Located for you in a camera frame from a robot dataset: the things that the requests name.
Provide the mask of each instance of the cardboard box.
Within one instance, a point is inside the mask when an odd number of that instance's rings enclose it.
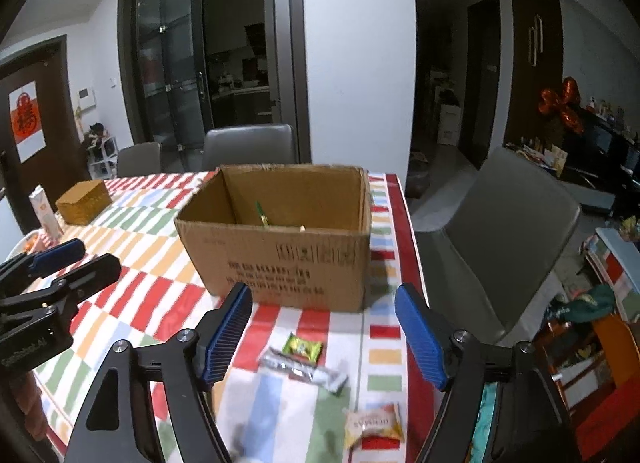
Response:
[[[262,226],[256,202],[270,226]],[[255,302],[362,309],[371,212],[369,180],[360,168],[223,166],[175,226],[213,295],[224,297],[242,281]]]
[[[438,143],[442,145],[458,145],[462,114],[458,106],[440,106],[440,125],[438,126]]]

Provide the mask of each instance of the green pen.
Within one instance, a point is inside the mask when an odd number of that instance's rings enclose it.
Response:
[[[255,209],[258,210],[258,215],[260,216],[260,220],[262,221],[262,226],[269,226],[269,220],[262,210],[262,206],[260,206],[260,202],[255,202]]]

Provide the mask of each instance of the green bag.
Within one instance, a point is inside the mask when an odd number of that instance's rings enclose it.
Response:
[[[547,309],[547,319],[556,318],[561,322],[591,322],[612,313],[616,296],[609,284],[598,284],[580,293],[571,302],[553,300]]]

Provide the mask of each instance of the cabinet handle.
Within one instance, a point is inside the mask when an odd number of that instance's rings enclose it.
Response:
[[[198,93],[201,97],[204,97],[204,75],[200,71],[198,71],[196,75],[196,84],[198,86]]]
[[[533,26],[529,26],[529,64],[531,67],[538,65],[538,36],[536,29]]]
[[[542,17],[536,15],[533,20],[536,26],[536,36],[538,37],[538,53],[542,53],[545,50],[545,31],[542,27]]]

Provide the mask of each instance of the gray dining chair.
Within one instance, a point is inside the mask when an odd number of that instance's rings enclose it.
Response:
[[[204,140],[203,170],[220,165],[295,162],[293,129],[283,123],[215,128]]]
[[[571,237],[580,206],[542,168],[499,148],[444,228],[416,233],[429,305],[481,342],[518,322]]]
[[[155,141],[139,143],[118,153],[117,176],[131,178],[162,172],[161,147]]]

